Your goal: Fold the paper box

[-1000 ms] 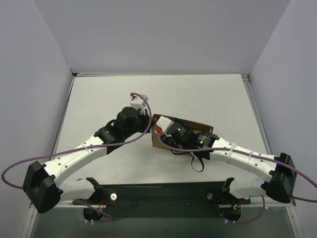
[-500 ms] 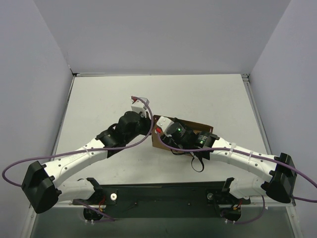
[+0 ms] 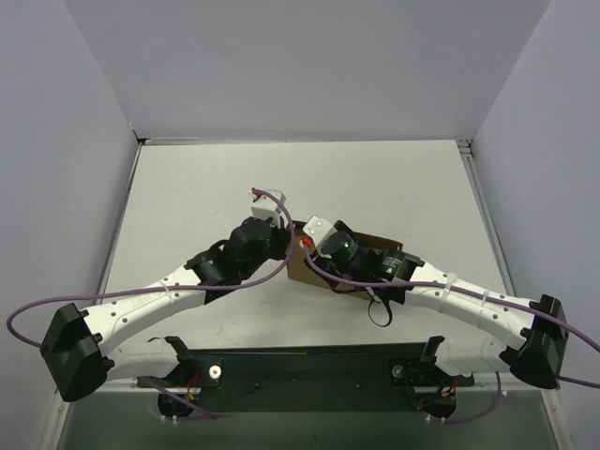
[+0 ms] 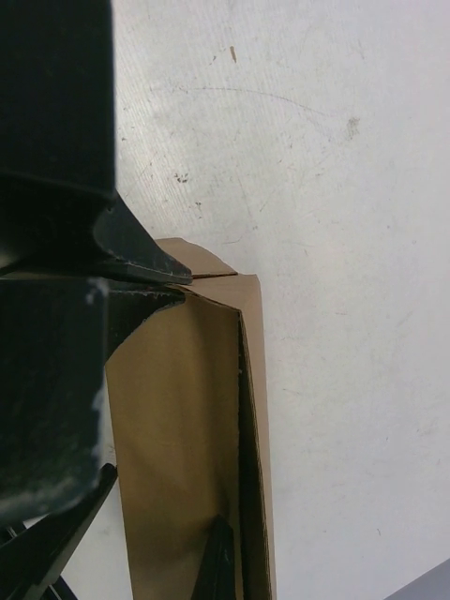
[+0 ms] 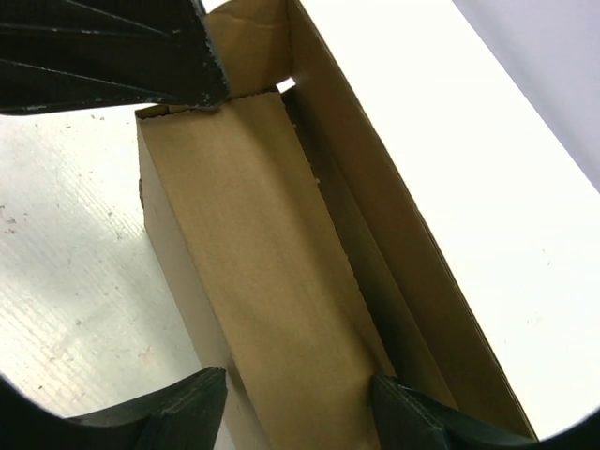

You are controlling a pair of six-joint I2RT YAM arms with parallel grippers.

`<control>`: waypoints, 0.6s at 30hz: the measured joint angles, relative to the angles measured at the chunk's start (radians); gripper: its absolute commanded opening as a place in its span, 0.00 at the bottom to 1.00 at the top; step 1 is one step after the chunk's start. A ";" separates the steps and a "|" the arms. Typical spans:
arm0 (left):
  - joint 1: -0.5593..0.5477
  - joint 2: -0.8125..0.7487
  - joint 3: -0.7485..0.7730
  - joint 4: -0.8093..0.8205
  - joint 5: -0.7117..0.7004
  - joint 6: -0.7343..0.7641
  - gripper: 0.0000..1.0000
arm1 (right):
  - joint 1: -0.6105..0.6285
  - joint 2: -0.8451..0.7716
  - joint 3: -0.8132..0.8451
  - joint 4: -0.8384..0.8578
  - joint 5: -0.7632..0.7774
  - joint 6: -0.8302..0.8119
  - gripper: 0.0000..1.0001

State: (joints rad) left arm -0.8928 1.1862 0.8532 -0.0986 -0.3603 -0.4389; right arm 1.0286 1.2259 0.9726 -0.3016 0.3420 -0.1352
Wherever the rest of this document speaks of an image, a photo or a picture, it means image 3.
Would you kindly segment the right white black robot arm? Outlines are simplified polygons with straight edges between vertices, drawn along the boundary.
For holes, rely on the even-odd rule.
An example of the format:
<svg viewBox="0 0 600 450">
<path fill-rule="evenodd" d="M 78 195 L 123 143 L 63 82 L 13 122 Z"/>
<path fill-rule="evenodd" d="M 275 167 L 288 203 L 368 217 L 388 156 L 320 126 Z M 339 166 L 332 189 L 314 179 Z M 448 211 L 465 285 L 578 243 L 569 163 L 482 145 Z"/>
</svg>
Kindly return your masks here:
<svg viewBox="0 0 600 450">
<path fill-rule="evenodd" d="M 435 365 L 449 376 L 508 371 L 524 383 L 555 389 L 568 339 L 561 301 L 503 296 L 437 269 L 402 251 L 376 251 L 349 228 L 320 221 L 309 232 L 323 269 L 350 281 L 384 308 L 392 303 L 428 308 L 485 333 L 479 344 L 445 338 Z"/>
</svg>

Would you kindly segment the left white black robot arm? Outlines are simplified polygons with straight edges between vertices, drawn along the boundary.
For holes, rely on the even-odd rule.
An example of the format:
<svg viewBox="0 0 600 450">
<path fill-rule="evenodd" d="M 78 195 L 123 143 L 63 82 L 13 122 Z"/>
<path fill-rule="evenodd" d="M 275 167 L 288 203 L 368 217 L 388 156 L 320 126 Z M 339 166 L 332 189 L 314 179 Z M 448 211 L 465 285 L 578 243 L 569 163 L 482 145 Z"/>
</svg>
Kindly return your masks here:
<svg viewBox="0 0 600 450">
<path fill-rule="evenodd" d="M 256 286 L 252 276 L 268 261 L 284 261 L 295 237 L 291 221 L 249 217 L 229 238 L 216 242 L 156 283 L 107 304 L 53 315 L 40 354 L 66 402 L 85 398 L 108 380 L 150 376 L 186 383 L 192 363 L 170 338 L 127 344 L 150 326 L 234 291 Z"/>
</svg>

